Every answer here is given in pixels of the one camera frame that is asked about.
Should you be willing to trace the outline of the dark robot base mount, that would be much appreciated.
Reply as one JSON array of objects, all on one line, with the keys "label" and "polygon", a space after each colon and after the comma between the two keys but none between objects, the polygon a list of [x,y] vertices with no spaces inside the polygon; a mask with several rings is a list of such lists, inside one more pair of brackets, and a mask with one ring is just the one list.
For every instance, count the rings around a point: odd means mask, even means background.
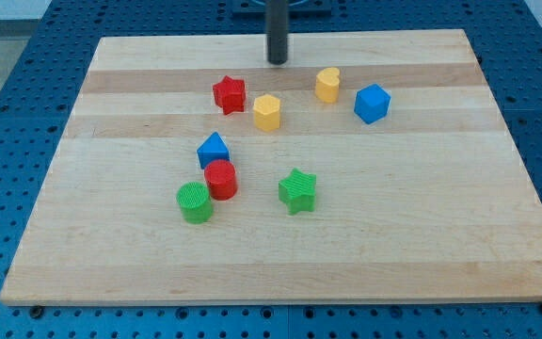
[{"label": "dark robot base mount", "polygon": [[[234,17],[262,17],[265,13],[265,0],[227,0]],[[330,0],[289,0],[290,14],[322,14],[331,13]]]}]

